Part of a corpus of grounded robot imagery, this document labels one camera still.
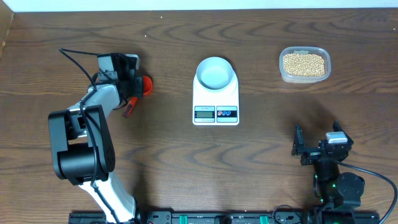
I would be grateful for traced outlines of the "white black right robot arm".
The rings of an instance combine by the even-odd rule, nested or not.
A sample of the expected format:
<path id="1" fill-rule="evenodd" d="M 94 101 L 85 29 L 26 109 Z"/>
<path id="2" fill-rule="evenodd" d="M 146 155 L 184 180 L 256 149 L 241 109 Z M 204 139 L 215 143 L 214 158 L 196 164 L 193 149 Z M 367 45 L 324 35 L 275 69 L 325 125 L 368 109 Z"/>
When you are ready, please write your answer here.
<path id="1" fill-rule="evenodd" d="M 292 155 L 300 156 L 303 166 L 314 167 L 313 189 L 321 205 L 306 211 L 302 223 L 356 223 L 355 208 L 361 205 L 365 181 L 352 173 L 341 173 L 338 163 L 345 160 L 353 140 L 338 122 L 333 131 L 319 141 L 317 147 L 307 147 L 299 125 L 295 125 Z"/>

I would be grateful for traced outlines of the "soybeans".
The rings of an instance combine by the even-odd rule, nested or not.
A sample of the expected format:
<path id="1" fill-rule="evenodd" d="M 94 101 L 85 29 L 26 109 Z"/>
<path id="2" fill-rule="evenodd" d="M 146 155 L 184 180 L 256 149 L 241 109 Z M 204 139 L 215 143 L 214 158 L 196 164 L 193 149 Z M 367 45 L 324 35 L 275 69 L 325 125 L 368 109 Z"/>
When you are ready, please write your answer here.
<path id="1" fill-rule="evenodd" d="M 282 57 L 284 70 L 292 76 L 320 77 L 325 75 L 325 60 L 315 54 L 286 54 Z"/>

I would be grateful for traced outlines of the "orange plastic measuring scoop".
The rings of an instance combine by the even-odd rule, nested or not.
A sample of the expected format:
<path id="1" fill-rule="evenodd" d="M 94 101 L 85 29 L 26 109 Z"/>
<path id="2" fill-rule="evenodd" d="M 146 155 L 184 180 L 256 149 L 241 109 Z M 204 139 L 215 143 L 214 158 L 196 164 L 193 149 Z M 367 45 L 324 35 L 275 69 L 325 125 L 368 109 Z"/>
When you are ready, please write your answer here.
<path id="1" fill-rule="evenodd" d="M 153 90 L 153 82 L 152 79 L 148 76 L 143 76 L 143 96 L 148 96 L 152 90 Z M 132 113 L 136 103 L 137 103 L 138 97 L 132 97 L 127 106 L 124 109 L 123 117 L 128 118 L 130 114 Z"/>

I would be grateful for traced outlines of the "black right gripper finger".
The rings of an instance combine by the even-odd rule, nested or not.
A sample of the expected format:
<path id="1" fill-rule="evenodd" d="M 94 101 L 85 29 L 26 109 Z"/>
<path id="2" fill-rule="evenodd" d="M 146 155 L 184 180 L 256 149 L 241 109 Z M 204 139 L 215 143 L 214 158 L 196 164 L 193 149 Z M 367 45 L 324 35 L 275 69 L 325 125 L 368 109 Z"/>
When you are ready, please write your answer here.
<path id="1" fill-rule="evenodd" d="M 295 125 L 294 129 L 294 142 L 292 146 L 292 156 L 298 156 L 303 153 L 304 150 L 304 140 L 302 136 L 302 129 L 300 128 L 299 125 Z"/>
<path id="2" fill-rule="evenodd" d="M 333 131 L 334 132 L 343 132 L 345 134 L 345 136 L 348 137 L 348 135 L 345 133 L 345 131 L 340 126 L 340 124 L 339 124 L 339 122 L 337 120 L 334 121 L 334 123 L 333 123 Z"/>

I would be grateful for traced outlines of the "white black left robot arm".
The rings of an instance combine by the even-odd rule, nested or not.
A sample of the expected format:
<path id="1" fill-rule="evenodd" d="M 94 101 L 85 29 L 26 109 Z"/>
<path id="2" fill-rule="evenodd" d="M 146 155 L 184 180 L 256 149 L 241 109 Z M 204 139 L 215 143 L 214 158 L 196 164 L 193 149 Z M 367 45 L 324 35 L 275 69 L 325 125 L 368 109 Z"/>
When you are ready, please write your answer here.
<path id="1" fill-rule="evenodd" d="M 108 129 L 109 114 L 133 96 L 142 97 L 136 54 L 96 54 L 99 71 L 88 75 L 86 95 L 75 105 L 48 116 L 56 176 L 88 192 L 102 208 L 106 223 L 146 223 L 136 199 L 115 171 L 116 156 Z"/>

